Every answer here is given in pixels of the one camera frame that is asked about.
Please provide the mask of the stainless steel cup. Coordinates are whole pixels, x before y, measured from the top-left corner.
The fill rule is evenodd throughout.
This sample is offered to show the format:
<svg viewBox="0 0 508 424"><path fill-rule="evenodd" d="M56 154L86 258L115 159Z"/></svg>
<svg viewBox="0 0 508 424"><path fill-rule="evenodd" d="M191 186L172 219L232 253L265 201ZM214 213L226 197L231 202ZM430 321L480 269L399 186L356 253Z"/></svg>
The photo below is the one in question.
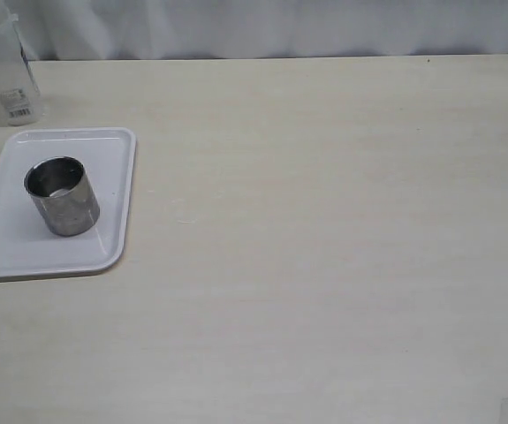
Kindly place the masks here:
<svg viewBox="0 0 508 424"><path fill-rule="evenodd" d="M73 237L93 228L100 205L84 165L70 156L51 157L30 168L24 187L49 231Z"/></svg>

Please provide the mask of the clear plastic bottle with label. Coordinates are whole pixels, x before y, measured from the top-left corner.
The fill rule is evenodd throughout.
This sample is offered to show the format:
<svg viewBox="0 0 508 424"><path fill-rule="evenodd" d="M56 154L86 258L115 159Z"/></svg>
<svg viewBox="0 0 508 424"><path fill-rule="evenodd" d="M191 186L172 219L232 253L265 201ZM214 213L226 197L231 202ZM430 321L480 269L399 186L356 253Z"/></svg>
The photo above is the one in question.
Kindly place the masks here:
<svg viewBox="0 0 508 424"><path fill-rule="evenodd" d="M0 110L7 125L32 124L42 116L40 90L17 29L18 16L0 1Z"/></svg>

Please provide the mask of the white plastic tray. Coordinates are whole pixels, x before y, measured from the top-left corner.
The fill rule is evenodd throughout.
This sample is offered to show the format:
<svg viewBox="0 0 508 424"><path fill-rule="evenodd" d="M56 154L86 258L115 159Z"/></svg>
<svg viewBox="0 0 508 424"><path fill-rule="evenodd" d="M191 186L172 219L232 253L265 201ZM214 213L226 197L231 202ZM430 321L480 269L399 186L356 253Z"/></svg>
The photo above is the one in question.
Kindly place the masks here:
<svg viewBox="0 0 508 424"><path fill-rule="evenodd" d="M11 136L0 155L0 280L113 266L125 247L136 147L122 127Z"/></svg>

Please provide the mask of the white backdrop curtain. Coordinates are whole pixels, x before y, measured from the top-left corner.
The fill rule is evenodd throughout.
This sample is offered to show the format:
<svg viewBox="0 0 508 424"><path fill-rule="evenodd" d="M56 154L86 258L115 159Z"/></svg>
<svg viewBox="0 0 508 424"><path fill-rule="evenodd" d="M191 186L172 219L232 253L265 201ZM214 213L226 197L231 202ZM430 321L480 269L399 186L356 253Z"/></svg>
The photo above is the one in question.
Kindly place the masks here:
<svg viewBox="0 0 508 424"><path fill-rule="evenodd" d="M508 53L508 1L10 1L31 60Z"/></svg>

